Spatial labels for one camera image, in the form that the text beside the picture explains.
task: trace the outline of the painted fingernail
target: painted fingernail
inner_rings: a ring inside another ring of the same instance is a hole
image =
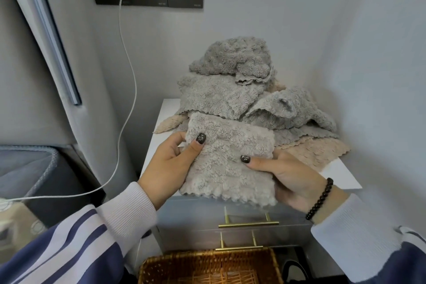
[[[243,163],[250,163],[250,156],[248,156],[248,155],[241,155],[241,161]]]
[[[200,133],[200,135],[197,136],[197,142],[199,142],[200,144],[204,144],[206,138],[206,134]]]

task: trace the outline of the white cable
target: white cable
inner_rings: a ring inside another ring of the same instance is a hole
[[[133,73],[133,81],[135,82],[135,98],[133,99],[132,109],[130,110],[130,113],[129,113],[129,115],[126,118],[126,121],[124,122],[123,127],[121,127],[120,134],[118,135],[118,141],[117,141],[117,164],[115,164],[114,172],[112,173],[112,175],[109,178],[109,180],[106,183],[104,183],[104,185],[101,185],[99,188],[97,188],[95,190],[92,190],[90,192],[80,193],[80,194],[75,194],[75,195],[40,195],[38,197],[16,197],[16,198],[8,199],[8,200],[2,201],[2,202],[31,200],[31,199],[60,198],[60,197],[81,197],[83,195],[88,195],[90,193],[93,193],[93,192],[96,192],[97,190],[102,189],[105,185],[107,185],[112,180],[112,178],[114,177],[115,173],[117,172],[118,163],[120,162],[120,140],[121,140],[121,135],[123,134],[123,130],[124,130],[125,126],[127,125],[127,122],[129,121],[130,116],[132,115],[133,109],[135,108],[136,97],[138,95],[138,87],[136,85],[135,71],[133,70],[132,62],[130,61],[129,54],[128,54],[126,46],[124,44],[123,34],[121,32],[121,3],[122,3],[122,1],[123,0],[120,0],[120,2],[118,4],[118,29],[120,30],[121,42],[123,43],[123,47],[124,47],[124,50],[126,52],[127,59],[129,60],[130,68],[132,69],[132,73]]]

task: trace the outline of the drawer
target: drawer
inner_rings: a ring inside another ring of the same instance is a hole
[[[272,221],[280,225],[309,225],[305,215],[282,203],[268,209],[232,201],[202,197],[179,197],[168,200],[158,211],[158,226],[163,228],[207,230],[225,223],[225,208],[231,223]]]
[[[252,231],[258,245],[287,246],[306,244],[311,238],[311,225],[267,226],[257,228],[188,230],[158,227],[163,252],[220,248],[220,235],[226,247],[253,245]]]

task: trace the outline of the sleeve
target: sleeve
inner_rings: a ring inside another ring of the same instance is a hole
[[[425,239],[394,229],[355,194],[312,227],[312,235],[353,283],[426,283]]]
[[[154,206],[132,182],[107,203],[85,206],[26,245],[0,268],[0,282],[118,283],[123,256],[156,222]]]

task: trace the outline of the wicker basket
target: wicker basket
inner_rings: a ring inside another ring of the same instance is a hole
[[[270,248],[176,252],[148,258],[139,284],[283,284]]]

